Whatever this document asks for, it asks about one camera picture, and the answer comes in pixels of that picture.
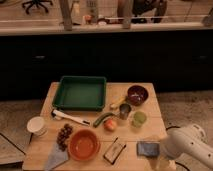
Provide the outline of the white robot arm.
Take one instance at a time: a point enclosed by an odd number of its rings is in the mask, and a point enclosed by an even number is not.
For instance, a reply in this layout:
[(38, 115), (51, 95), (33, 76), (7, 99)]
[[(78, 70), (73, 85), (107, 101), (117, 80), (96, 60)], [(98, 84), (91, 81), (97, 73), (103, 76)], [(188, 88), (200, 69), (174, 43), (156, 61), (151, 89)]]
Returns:
[(204, 129), (197, 124), (171, 130), (168, 135), (158, 142), (145, 143), (145, 155), (168, 159), (176, 159), (187, 154), (213, 170), (213, 147), (206, 142)]

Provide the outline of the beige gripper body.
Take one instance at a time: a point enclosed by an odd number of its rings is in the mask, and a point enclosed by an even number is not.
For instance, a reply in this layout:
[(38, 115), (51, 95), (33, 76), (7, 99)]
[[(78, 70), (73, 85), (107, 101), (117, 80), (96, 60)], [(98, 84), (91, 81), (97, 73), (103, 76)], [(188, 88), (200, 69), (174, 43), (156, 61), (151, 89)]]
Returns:
[(158, 157), (146, 157), (147, 161), (150, 163), (150, 168), (152, 171), (176, 171), (176, 165), (173, 160), (166, 158), (164, 153), (161, 150), (161, 141), (164, 139), (158, 137), (157, 135), (152, 135), (145, 138), (145, 141), (159, 143), (160, 145), (160, 154)]

